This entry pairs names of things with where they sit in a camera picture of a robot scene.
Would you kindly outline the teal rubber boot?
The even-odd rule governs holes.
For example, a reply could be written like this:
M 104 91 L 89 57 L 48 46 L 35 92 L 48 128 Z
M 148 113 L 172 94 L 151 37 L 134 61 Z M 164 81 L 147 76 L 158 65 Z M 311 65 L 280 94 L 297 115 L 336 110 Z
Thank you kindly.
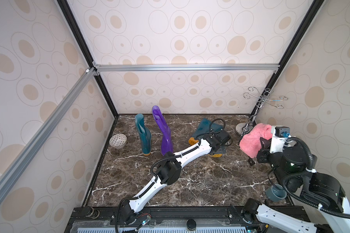
M 210 129 L 209 126 L 211 124 L 211 121 L 204 118 L 200 121 L 197 129 L 195 130 L 195 132 L 191 135 L 191 137 L 189 138 L 188 142 L 189 144 L 192 146 L 194 144 L 196 144 L 198 142 L 198 139 L 201 138 L 201 136 L 196 137 L 200 134 L 203 133 L 209 133 Z M 223 129 L 223 126 L 220 124 L 216 124 L 215 122 L 212 124 L 211 129 L 215 132 L 220 131 L 221 129 Z M 221 157 L 224 153 L 226 152 L 226 148 L 225 147 L 220 147 L 220 149 L 217 152 L 211 152 L 209 155 L 211 157 Z
M 135 125 L 139 134 L 139 138 L 141 141 L 142 152 L 145 156 L 151 154 L 151 132 L 145 126 L 144 115 L 136 114 L 135 115 Z

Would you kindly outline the pink microfiber cloth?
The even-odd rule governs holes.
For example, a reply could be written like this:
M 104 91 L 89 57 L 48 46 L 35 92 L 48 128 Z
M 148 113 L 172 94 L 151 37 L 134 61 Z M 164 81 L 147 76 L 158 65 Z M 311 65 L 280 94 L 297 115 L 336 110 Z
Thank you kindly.
M 240 141 L 240 149 L 250 158 L 255 158 L 258 151 L 262 148 L 260 138 L 270 140 L 272 138 L 271 133 L 272 126 L 269 124 L 259 123 L 250 133 L 244 135 Z

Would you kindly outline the purple rubber boot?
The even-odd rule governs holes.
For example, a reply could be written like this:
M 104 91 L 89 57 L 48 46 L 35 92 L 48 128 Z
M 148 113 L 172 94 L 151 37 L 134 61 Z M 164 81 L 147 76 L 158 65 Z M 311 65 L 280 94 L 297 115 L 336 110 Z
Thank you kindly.
M 152 115 L 156 124 L 158 125 L 160 131 L 162 132 L 162 142 L 161 142 L 161 154 L 165 156 L 166 153 L 173 153 L 173 143 L 171 139 L 171 129 L 166 123 L 166 120 L 160 110 L 160 108 L 155 105 L 152 107 Z

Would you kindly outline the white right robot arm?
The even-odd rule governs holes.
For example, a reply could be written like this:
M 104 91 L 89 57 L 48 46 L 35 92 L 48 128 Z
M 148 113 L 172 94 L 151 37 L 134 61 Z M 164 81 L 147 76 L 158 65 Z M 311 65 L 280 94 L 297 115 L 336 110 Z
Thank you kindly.
M 279 180 L 270 188 L 302 204 L 315 208 L 326 219 L 325 225 L 306 222 L 248 199 L 241 211 L 247 224 L 263 223 L 287 233 L 350 233 L 350 203 L 340 182 L 333 176 L 317 172 L 317 157 L 307 144 L 292 136 L 285 126 L 272 126 L 270 139 L 260 138 L 256 159 L 271 166 Z

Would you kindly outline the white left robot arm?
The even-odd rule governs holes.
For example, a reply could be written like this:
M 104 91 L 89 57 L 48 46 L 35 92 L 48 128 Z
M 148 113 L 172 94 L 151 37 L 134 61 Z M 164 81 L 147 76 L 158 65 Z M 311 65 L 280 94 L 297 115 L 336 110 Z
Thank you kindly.
M 194 145 L 175 153 L 167 153 L 150 168 L 151 180 L 134 197 L 121 199 L 115 217 L 115 232 L 119 223 L 132 224 L 145 205 L 163 188 L 174 184 L 181 175 L 182 169 L 195 159 L 229 146 L 232 138 L 225 130 L 204 134 Z

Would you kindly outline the chrome mug tree stand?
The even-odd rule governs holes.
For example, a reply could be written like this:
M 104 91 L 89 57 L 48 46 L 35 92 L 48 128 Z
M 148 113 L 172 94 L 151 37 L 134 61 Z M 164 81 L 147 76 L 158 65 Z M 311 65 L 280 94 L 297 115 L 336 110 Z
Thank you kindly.
M 235 127 L 236 134 L 242 139 L 243 136 L 247 135 L 252 131 L 254 126 L 256 125 L 255 119 L 258 116 L 259 111 L 264 107 L 265 104 L 273 106 L 277 109 L 284 109 L 284 106 L 281 102 L 287 101 L 288 98 L 286 96 L 279 96 L 275 99 L 270 98 L 270 94 L 272 89 L 265 88 L 263 93 L 260 93 L 258 88 L 254 86 L 250 86 L 246 92 L 244 92 L 243 97 L 246 100 L 250 100 L 255 98 L 255 108 L 252 114 L 249 116 L 248 121 L 245 123 L 239 123 Z

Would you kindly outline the teal cup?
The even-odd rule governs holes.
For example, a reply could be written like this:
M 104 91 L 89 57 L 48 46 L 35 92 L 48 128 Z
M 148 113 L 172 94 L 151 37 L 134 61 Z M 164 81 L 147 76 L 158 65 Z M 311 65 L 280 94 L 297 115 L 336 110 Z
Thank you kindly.
M 272 185 L 269 189 L 266 190 L 265 194 L 267 198 L 273 202 L 279 202 L 286 199 L 287 197 L 286 191 L 279 184 Z

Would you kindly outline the patterned black white bowl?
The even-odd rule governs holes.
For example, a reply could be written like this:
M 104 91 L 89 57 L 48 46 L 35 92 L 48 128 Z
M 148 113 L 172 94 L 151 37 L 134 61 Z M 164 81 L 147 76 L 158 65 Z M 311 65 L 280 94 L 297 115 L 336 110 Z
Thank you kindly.
M 122 133 L 113 134 L 109 140 L 110 146 L 115 149 L 122 149 L 125 146 L 126 142 L 127 136 Z

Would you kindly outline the horizontal aluminium rail back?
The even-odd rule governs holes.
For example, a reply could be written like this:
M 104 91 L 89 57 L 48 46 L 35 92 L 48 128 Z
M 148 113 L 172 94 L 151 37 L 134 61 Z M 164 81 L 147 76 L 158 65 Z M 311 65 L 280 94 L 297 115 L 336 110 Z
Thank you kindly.
M 279 64 L 96 65 L 98 72 L 278 70 Z

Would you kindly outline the diagonal aluminium rail left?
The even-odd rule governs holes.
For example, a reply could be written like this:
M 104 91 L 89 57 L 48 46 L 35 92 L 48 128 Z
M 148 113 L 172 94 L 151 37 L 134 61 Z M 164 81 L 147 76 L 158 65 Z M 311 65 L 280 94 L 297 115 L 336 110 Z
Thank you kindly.
M 71 105 L 75 102 L 83 88 L 94 76 L 97 69 L 90 67 L 76 82 L 70 92 L 60 102 L 44 124 L 39 128 L 33 138 L 20 152 L 18 157 L 12 162 L 5 173 L 0 177 L 0 204 L 3 202 L 9 191 L 27 169 L 31 161 L 37 155 L 50 134 L 62 120 Z

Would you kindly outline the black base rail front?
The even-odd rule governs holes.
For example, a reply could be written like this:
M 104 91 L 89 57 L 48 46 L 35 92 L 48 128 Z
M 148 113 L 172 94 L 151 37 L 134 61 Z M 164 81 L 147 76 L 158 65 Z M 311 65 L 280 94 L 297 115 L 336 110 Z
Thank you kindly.
M 220 220 L 227 224 L 240 224 L 248 226 L 241 216 L 241 206 L 185 206 L 185 207 L 145 207 L 144 214 L 149 214 L 152 218 L 150 223 L 162 223 L 165 220 Z M 118 207 L 78 207 L 72 212 L 66 233 L 72 231 L 72 227 L 80 222 L 91 223 L 98 221 L 114 226 L 117 218 Z

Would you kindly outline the black corner frame post right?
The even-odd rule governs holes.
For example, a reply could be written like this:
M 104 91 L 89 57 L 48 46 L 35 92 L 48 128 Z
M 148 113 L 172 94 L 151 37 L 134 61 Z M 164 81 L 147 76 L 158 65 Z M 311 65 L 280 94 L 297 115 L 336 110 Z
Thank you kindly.
M 309 10 L 304 15 L 303 20 L 300 21 L 299 27 L 296 30 L 293 39 L 290 41 L 287 49 L 284 52 L 282 59 L 279 62 L 279 65 L 280 65 L 279 69 L 274 71 L 273 75 L 269 79 L 269 82 L 265 88 L 270 88 L 272 89 L 272 92 L 273 92 L 274 85 L 278 81 L 280 75 L 284 71 L 291 57 L 294 55 L 300 42 L 303 40 L 305 34 L 309 30 L 311 24 L 315 20 L 317 14 L 319 13 L 324 3 L 325 1 L 312 1 Z

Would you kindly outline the black corner frame post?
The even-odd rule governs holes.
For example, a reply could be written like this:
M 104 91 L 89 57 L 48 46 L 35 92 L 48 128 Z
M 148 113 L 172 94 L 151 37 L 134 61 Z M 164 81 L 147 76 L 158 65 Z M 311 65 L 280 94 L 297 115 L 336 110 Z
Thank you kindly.
M 279 62 L 279 65 L 280 65 L 279 69 L 274 71 L 273 75 L 269 79 L 269 82 L 265 88 L 270 88 L 272 89 L 272 92 L 273 92 L 274 85 L 278 81 L 280 75 L 284 71 L 291 57 L 294 55 L 300 42 L 303 40 L 305 34 L 309 30 L 311 24 L 315 20 L 317 14 L 319 13 L 324 3 L 325 1 L 312 1 L 309 10 L 304 15 L 303 20 L 300 21 L 299 27 L 296 30 L 293 39 L 290 41 L 287 49 L 284 52 L 282 59 Z
M 77 44 L 82 52 L 82 55 L 88 64 L 88 67 L 97 69 L 97 66 L 94 63 L 94 59 L 93 59 L 91 52 L 88 48 L 88 45 L 86 43 L 85 37 L 82 35 L 82 32 L 81 32 L 81 30 L 78 26 L 78 23 L 74 17 L 74 14 L 72 13 L 72 9 L 71 9 L 69 3 L 65 0 L 57 0 L 56 2 L 58 4 L 58 6 L 60 7 L 60 10 L 61 10 L 69 28 L 72 31 L 74 39 L 76 40 L 76 42 L 77 42 Z M 115 118 L 118 118 L 119 114 L 118 114 L 118 112 L 113 104 L 113 101 L 109 95 L 107 86 L 104 83 L 103 78 L 100 75 L 100 73 L 98 71 L 96 73 L 97 74 L 94 75 L 94 78 L 95 78 L 95 80 L 96 80 L 96 82 L 97 82 L 97 84 L 98 84 L 98 86 L 103 94 L 103 97 L 105 98 L 105 101 L 107 102 L 108 107 L 109 107 L 110 111 L 112 112 L 113 116 Z

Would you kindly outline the black corner frame post left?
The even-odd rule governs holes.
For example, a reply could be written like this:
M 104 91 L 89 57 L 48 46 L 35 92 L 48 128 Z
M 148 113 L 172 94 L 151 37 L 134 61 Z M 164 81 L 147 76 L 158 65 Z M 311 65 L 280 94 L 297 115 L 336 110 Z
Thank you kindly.
M 65 0 L 57 0 L 56 2 L 58 4 L 58 6 L 60 7 L 60 10 L 61 10 L 69 28 L 72 31 L 74 39 L 76 40 L 76 42 L 77 42 L 77 44 L 82 52 L 82 55 L 88 64 L 88 67 L 97 69 L 97 66 L 94 63 L 94 59 L 93 59 L 91 52 L 88 48 L 88 45 L 86 43 L 85 37 L 82 35 L 82 32 L 81 32 L 81 30 L 78 26 L 78 23 L 74 17 L 74 14 L 72 13 L 72 9 L 71 9 L 69 3 Z M 98 84 L 98 86 L 103 94 L 103 97 L 105 98 L 105 101 L 107 102 L 108 107 L 109 107 L 110 111 L 112 112 L 113 116 L 115 118 L 118 118 L 119 114 L 118 114 L 118 112 L 113 104 L 113 101 L 109 95 L 107 86 L 104 83 L 103 78 L 100 75 L 100 73 L 98 71 L 96 73 L 97 74 L 94 75 L 94 78 L 95 78 L 95 80 L 96 80 L 96 82 L 97 82 L 97 84 Z

